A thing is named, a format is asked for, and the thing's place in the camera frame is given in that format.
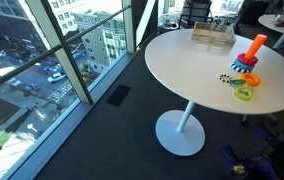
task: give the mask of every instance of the white round table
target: white round table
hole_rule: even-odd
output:
[[[191,39],[192,29],[164,33],[153,39],[145,51],[151,73],[164,86],[189,100],[186,110],[168,111],[156,124],[158,140],[168,151],[181,156],[197,153],[204,145],[205,132],[190,114],[194,103],[229,113],[257,115],[284,110],[284,58],[262,45],[252,73],[261,83],[250,101],[241,101],[234,89],[219,80],[221,74],[233,79],[240,74],[231,64],[246,53],[252,40],[236,36],[233,46]]]
[[[282,36],[277,40],[277,42],[273,46],[273,48],[277,49],[284,42],[284,27],[276,27],[275,18],[276,16],[274,14],[264,14],[259,18],[259,23],[269,29],[282,33]]]

